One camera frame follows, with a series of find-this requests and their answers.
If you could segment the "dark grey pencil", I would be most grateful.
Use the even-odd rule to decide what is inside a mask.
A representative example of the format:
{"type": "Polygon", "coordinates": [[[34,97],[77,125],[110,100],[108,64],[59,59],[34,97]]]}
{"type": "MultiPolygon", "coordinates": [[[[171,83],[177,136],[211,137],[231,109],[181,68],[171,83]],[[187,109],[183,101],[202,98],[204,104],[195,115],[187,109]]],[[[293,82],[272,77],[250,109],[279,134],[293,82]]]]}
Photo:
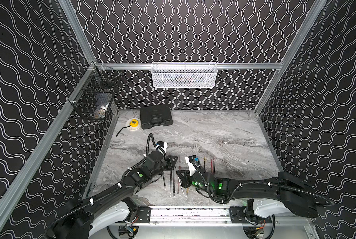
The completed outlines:
{"type": "Polygon", "coordinates": [[[166,179],[165,179],[165,173],[164,172],[162,172],[162,179],[163,179],[164,189],[166,190],[167,186],[166,186],[166,179]]]}

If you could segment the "red pencil pink cap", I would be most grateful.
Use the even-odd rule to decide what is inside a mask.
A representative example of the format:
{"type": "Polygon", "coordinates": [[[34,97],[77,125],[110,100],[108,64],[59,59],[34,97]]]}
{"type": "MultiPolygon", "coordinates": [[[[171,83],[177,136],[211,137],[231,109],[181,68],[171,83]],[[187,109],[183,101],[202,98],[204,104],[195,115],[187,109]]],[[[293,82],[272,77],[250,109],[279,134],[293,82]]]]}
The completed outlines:
{"type": "Polygon", "coordinates": [[[181,180],[180,180],[180,177],[178,176],[178,173],[176,173],[177,174],[177,177],[178,177],[178,194],[180,194],[180,191],[182,191],[181,190],[181,180]]]}

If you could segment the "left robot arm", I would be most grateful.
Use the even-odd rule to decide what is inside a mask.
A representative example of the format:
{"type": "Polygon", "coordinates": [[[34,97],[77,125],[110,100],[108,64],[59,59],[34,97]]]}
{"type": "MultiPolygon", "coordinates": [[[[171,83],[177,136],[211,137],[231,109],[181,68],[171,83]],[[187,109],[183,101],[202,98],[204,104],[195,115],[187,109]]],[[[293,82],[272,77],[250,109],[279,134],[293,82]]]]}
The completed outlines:
{"type": "Polygon", "coordinates": [[[103,228],[137,219],[138,207],[130,197],[153,182],[154,177],[172,171],[177,157],[168,156],[168,143],[147,138],[146,153],[141,161],[129,167],[120,181],[99,194],[83,200],[71,199],[56,219],[44,229],[44,239],[88,239],[103,228]]]}

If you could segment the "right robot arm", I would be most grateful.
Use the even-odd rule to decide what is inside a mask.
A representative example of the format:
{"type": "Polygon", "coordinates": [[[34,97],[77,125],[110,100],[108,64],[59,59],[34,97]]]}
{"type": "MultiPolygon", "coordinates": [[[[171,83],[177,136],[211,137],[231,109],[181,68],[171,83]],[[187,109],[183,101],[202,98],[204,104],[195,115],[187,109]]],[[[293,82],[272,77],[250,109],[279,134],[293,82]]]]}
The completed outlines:
{"type": "Polygon", "coordinates": [[[247,199],[246,218],[267,218],[291,212],[303,218],[316,218],[319,207],[331,207],[330,198],[317,194],[304,181],[285,172],[263,180],[216,178],[202,168],[194,173],[177,171],[183,188],[193,186],[203,196],[217,204],[247,199]]]}

